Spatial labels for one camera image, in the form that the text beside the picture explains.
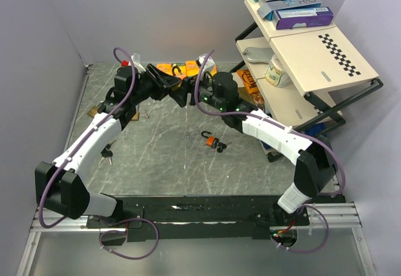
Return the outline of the silver key ring keys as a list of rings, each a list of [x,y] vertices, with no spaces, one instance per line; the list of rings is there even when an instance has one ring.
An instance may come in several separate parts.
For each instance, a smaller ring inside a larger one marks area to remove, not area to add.
[[[143,113],[140,114],[141,118],[150,118],[150,113],[147,111],[144,111]]]

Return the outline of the orange padlock black keys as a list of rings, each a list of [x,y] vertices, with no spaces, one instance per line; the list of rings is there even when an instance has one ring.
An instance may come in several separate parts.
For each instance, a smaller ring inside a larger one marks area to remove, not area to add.
[[[223,142],[219,142],[219,143],[216,145],[216,151],[217,151],[218,153],[222,153],[230,144],[231,144],[231,142],[229,142],[229,143],[227,143],[227,144],[225,144],[225,143],[223,143]]]

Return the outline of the black headed keys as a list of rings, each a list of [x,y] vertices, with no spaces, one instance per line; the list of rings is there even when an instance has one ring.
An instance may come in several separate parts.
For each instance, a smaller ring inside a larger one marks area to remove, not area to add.
[[[101,159],[99,165],[101,165],[105,160],[108,160],[110,165],[113,165],[113,152],[111,150],[112,144],[107,144],[101,151]]]

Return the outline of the yellow padlock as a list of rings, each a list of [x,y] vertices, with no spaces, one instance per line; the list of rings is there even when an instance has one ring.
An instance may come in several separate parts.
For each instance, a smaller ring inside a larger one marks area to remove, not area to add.
[[[172,88],[172,90],[174,91],[181,86],[182,81],[186,77],[186,75],[182,72],[179,66],[175,65],[172,67],[172,76],[180,79],[180,82]]]

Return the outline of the large brass padlock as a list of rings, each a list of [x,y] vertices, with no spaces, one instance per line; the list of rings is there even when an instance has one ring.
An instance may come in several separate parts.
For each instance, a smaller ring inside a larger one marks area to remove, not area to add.
[[[138,121],[140,117],[140,113],[137,111],[133,117],[131,118],[131,121]]]

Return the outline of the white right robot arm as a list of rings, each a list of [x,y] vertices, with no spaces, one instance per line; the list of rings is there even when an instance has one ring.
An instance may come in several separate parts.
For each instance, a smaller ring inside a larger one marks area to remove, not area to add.
[[[295,166],[293,182],[273,211],[281,225],[294,220],[298,208],[317,197],[340,169],[326,140],[298,133],[243,100],[231,73],[216,73],[212,77],[174,76],[169,95],[180,106],[205,103],[215,108],[213,114],[228,126],[267,143]]]

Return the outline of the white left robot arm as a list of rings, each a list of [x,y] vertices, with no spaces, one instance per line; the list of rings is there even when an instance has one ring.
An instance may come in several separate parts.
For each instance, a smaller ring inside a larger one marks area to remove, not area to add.
[[[88,128],[62,155],[51,163],[41,162],[36,167],[39,208],[71,219],[101,215],[109,227],[119,226],[124,218],[121,203],[105,194],[90,193],[84,184],[84,176],[107,144],[131,121],[137,105],[148,98],[163,99],[180,82],[180,78],[161,72],[151,64],[142,73],[131,66],[118,68],[114,85]]]

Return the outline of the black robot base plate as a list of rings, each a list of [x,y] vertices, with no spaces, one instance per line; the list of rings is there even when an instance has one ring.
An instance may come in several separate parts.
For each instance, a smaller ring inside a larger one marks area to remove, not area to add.
[[[117,229],[128,242],[160,238],[242,238],[269,240],[274,228],[310,225],[311,211],[280,209],[277,195],[120,196],[121,223],[91,215],[89,229]]]

